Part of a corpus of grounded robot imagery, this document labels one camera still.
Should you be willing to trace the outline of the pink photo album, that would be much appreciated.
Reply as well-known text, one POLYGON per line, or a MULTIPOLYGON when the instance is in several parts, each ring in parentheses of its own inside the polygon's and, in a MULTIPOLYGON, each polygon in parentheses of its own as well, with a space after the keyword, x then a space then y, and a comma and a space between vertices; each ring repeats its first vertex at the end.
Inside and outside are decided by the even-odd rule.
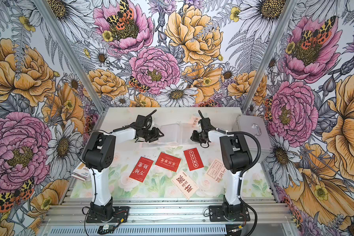
POLYGON ((164 148, 197 145, 197 142, 191 140, 194 130, 197 130, 197 127, 193 124, 187 123, 162 125, 160 127, 160 131, 164 134, 164 136, 152 143, 142 143, 141 147, 164 148))

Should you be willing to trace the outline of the cream card with red characters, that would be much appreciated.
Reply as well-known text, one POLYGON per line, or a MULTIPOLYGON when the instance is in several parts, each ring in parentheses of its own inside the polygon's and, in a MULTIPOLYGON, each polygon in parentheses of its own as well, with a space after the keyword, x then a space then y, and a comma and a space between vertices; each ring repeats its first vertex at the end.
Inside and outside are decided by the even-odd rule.
POLYGON ((199 189, 199 186, 184 171, 178 172, 173 178, 172 183, 182 192, 186 199, 190 199, 199 189))

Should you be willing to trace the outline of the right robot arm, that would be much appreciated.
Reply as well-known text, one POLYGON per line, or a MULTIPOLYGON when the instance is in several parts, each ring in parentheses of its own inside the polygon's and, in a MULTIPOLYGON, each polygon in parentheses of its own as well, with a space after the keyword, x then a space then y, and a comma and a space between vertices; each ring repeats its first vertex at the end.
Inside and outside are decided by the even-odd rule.
POLYGON ((244 135, 222 131, 211 125, 209 118, 198 121, 200 131, 193 131, 191 140, 200 144, 218 143, 221 148, 222 162, 229 174, 223 204, 209 207, 211 221, 233 221, 246 213, 241 202, 241 172, 251 164, 252 157, 244 135))

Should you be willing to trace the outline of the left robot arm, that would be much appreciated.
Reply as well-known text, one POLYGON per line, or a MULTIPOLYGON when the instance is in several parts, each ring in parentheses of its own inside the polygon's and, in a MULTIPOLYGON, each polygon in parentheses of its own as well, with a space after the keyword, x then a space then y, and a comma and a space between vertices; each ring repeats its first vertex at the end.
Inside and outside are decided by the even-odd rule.
POLYGON ((155 112, 146 116, 139 115, 135 122, 112 132, 92 132, 82 154, 82 162, 90 173, 93 192, 86 215, 87 223, 112 223, 117 219, 109 190, 109 167, 114 160, 115 147, 130 140, 151 143, 163 137, 160 129, 152 126, 152 115, 155 112))

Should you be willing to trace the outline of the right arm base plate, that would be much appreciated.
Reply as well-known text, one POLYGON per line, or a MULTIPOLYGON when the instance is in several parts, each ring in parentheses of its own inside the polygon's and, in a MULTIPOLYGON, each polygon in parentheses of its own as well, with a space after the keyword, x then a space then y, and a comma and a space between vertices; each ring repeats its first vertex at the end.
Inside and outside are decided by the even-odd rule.
POLYGON ((209 219, 211 222, 248 222, 250 214, 245 205, 209 206, 209 219))

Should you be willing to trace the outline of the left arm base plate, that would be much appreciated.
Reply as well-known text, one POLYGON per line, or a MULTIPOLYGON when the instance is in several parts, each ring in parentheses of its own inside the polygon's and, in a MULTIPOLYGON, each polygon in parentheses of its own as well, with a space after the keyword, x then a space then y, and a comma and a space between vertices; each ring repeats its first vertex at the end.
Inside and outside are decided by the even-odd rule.
POLYGON ((90 207, 86 223, 123 223, 127 222, 128 206, 96 206, 90 207))

